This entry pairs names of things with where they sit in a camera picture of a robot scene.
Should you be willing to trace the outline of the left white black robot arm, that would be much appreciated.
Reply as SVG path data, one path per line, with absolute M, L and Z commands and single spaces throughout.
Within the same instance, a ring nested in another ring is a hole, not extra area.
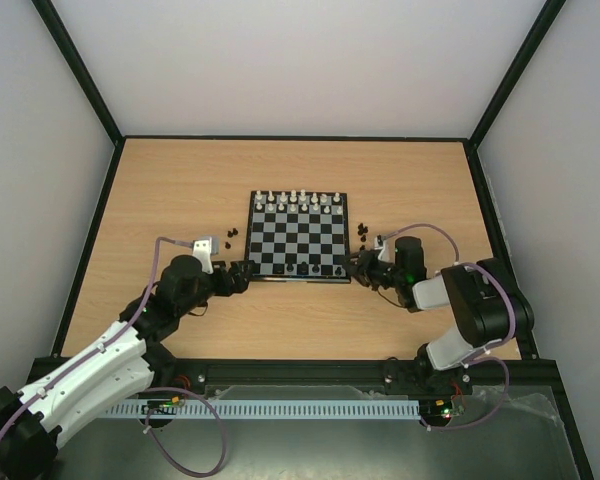
M 142 295 L 91 345 L 17 391 L 0 388 L 0 478 L 34 479 L 79 430 L 120 401 L 171 385 L 175 356 L 163 340 L 214 296 L 247 290 L 251 261 L 192 255 L 154 270 Z

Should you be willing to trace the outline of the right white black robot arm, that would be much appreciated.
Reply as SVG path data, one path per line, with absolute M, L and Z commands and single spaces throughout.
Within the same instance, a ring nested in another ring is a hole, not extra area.
M 456 262 L 428 277 L 420 239 L 398 238 L 389 260 L 384 240 L 344 260 L 344 270 L 373 291 L 392 289 L 397 305 L 411 313 L 450 307 L 454 323 L 441 337 L 421 346 L 416 379 L 425 390 L 440 390 L 451 369 L 466 367 L 491 349 L 534 325 L 534 313 L 504 264 L 489 258 Z

